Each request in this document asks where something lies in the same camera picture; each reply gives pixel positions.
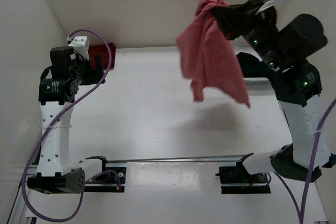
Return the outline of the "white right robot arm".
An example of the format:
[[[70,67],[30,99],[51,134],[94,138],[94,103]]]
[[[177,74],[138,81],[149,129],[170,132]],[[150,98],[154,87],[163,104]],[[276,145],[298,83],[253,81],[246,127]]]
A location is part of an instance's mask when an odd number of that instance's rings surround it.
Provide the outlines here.
[[[323,167],[335,164],[326,145],[321,120],[320,74],[308,57],[327,45],[322,23],[310,14],[300,14],[278,29],[277,12],[267,0],[214,7],[211,14],[228,40],[243,37],[255,54],[237,55],[246,78],[267,78],[286,117],[292,143],[279,150],[248,154],[241,158],[230,182],[247,182],[255,174],[276,172],[282,177],[310,182]]]

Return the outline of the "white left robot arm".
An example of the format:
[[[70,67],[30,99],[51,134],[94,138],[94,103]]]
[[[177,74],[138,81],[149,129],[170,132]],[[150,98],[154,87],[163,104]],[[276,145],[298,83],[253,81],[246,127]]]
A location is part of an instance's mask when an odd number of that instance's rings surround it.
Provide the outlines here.
[[[97,84],[103,77],[102,60],[91,66],[88,46],[71,43],[50,51],[51,66],[40,78],[39,96],[43,139],[36,175],[27,186],[44,194],[80,194],[85,188],[82,168],[73,168],[69,155],[70,118],[80,86]]]

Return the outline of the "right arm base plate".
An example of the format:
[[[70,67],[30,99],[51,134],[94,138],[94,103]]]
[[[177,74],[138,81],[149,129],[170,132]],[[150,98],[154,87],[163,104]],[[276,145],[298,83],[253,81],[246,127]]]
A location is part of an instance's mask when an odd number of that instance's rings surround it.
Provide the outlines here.
[[[270,194],[271,178],[267,173],[244,174],[235,166],[221,166],[215,174],[222,195]]]

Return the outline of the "dark red t-shirt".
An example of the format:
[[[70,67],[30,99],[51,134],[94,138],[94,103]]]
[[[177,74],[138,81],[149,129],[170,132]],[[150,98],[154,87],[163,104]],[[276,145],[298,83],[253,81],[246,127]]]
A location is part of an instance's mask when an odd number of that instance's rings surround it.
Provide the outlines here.
[[[114,65],[115,65],[115,56],[116,56],[116,47],[114,45],[114,43],[108,43],[108,46],[110,48],[111,54],[112,54],[112,63],[110,66],[110,70],[114,69]],[[95,62],[95,55],[100,55],[101,59],[102,59],[102,65],[103,65],[103,69],[106,70],[108,63],[109,63],[109,55],[108,55],[108,51],[107,48],[104,44],[102,45],[95,45],[95,46],[90,46],[89,47],[89,57],[90,57],[90,62],[91,62],[91,67],[93,70],[96,70],[97,65]]]

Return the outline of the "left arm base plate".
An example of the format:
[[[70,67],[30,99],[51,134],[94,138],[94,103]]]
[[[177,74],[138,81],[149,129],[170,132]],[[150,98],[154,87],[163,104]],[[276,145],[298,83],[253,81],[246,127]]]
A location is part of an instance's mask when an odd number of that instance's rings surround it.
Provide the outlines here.
[[[84,192],[88,193],[124,193],[127,176],[127,163],[106,163],[103,174],[88,181]]]

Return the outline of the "pink t-shirt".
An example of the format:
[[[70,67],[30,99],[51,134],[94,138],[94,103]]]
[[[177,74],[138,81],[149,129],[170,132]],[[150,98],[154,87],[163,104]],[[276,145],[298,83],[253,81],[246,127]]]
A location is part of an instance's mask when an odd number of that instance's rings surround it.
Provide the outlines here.
[[[205,88],[217,88],[237,103],[250,107],[244,75],[232,43],[211,14],[227,7],[225,0],[201,0],[191,23],[177,36],[181,74],[191,81],[195,102],[204,101]]]

